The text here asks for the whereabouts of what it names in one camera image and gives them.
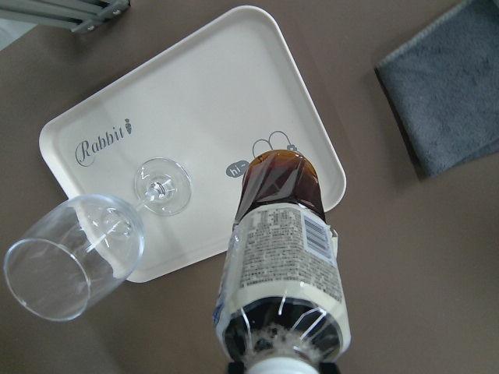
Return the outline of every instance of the blue-gray microfiber cloth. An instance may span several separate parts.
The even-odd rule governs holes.
[[[499,150],[499,1],[468,0],[376,67],[429,176]]]

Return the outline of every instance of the brown tabletop surface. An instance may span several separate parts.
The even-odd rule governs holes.
[[[352,328],[343,373],[499,368],[499,154],[421,177],[373,70],[456,3],[249,2],[281,27],[347,175],[327,214]],[[242,4],[136,0],[89,34],[37,26],[0,51],[0,255],[65,200],[43,125]],[[32,316],[0,281],[0,373],[225,372],[211,322],[224,258],[126,282],[70,323]]]

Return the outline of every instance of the white tray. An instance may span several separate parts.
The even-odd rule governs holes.
[[[113,142],[93,152],[99,136]],[[146,246],[134,282],[224,252],[241,192],[238,167],[270,148],[293,146],[317,169],[324,209],[332,209],[345,173],[278,25],[252,6],[208,23],[40,135],[42,156],[69,198],[110,193],[135,203],[133,176],[153,157],[189,172],[186,210],[173,217],[141,211]]]

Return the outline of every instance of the bottle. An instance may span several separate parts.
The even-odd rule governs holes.
[[[249,374],[317,374],[350,343],[320,186],[300,153],[253,160],[225,258],[214,325],[225,353]]]

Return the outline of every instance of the dark liquid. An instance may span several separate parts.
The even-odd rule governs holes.
[[[249,164],[235,223],[251,210],[272,203],[302,204],[325,221],[317,173],[301,154],[271,150]]]
[[[263,298],[243,310],[244,314],[232,315],[224,333],[225,346],[234,361],[247,362],[250,355],[271,356],[282,352],[282,347],[288,348],[288,356],[312,362],[338,353],[340,337],[334,319],[311,302]]]

